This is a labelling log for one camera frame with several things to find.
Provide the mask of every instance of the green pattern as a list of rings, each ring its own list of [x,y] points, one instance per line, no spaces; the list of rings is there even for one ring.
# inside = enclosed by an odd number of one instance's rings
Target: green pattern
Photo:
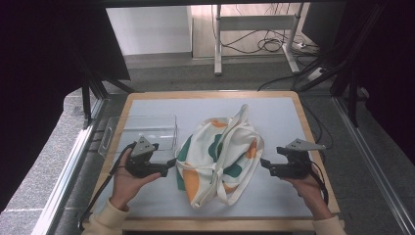
[[[231,164],[229,167],[226,167],[226,168],[223,170],[223,173],[224,173],[224,174],[227,174],[227,175],[229,175],[229,176],[231,176],[231,177],[233,177],[233,178],[238,177],[238,176],[241,174],[241,172],[242,172],[242,168],[241,168],[241,166],[240,166],[240,165],[238,165],[238,162],[239,162],[239,160],[240,160],[241,158],[244,158],[244,157],[245,157],[245,153],[244,153],[243,155],[241,155],[241,156],[238,158],[238,160],[237,160],[237,161],[235,161],[233,164]]]
[[[208,147],[208,154],[213,158],[213,162],[217,162],[217,156],[220,155],[220,152],[222,151],[222,143],[219,143],[220,137],[222,134],[217,134],[214,136],[213,143]]]
[[[187,153],[189,152],[189,146],[192,142],[192,135],[186,140],[184,143],[183,148],[180,150],[180,153],[177,156],[177,160],[180,162],[185,162],[187,158]]]
[[[176,169],[176,170],[177,170],[177,174],[176,174],[177,187],[179,188],[179,190],[186,191],[186,187],[184,186],[183,177],[180,175],[179,170],[178,169]]]

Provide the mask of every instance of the black handheld controller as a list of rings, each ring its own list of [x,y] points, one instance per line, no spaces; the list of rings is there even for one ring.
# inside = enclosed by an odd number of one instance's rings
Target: black handheld controller
[[[150,158],[154,151],[158,149],[159,144],[151,144],[146,138],[141,136],[127,158],[125,169],[138,178],[144,178],[157,172],[161,173],[161,177],[166,177],[168,170],[175,166],[176,159],[172,159],[166,164],[150,163]]]
[[[260,163],[263,167],[269,169],[271,176],[303,179],[313,172],[308,150],[322,150],[325,148],[324,145],[296,139],[285,148],[277,147],[277,153],[287,158],[288,162],[286,164],[272,164],[265,159],[260,159]]]
[[[307,151],[299,152],[277,147],[277,153],[287,157],[288,162],[286,164],[272,164],[268,160],[260,160],[261,165],[269,169],[271,176],[303,179],[312,171],[311,160]]]

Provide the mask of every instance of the white cloth bag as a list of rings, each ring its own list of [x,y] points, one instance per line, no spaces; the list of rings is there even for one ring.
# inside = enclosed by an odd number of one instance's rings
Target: white cloth bag
[[[234,117],[206,119],[176,152],[177,183],[199,209],[215,195],[233,205],[254,174],[263,140],[248,122],[248,105]]]

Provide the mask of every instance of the beige sleeve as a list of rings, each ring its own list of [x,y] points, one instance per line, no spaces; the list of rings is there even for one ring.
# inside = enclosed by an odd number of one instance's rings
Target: beige sleeve
[[[314,230],[317,235],[346,235],[337,216],[312,221],[312,225],[314,226]]]
[[[91,214],[89,217],[90,225],[82,232],[82,235],[121,235],[121,225],[127,216],[128,212],[116,209],[107,200],[104,209],[100,213]]]

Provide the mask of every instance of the white wall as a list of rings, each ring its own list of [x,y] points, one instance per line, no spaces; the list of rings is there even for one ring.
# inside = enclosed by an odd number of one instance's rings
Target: white wall
[[[192,51],[189,6],[110,8],[107,13],[124,56]]]

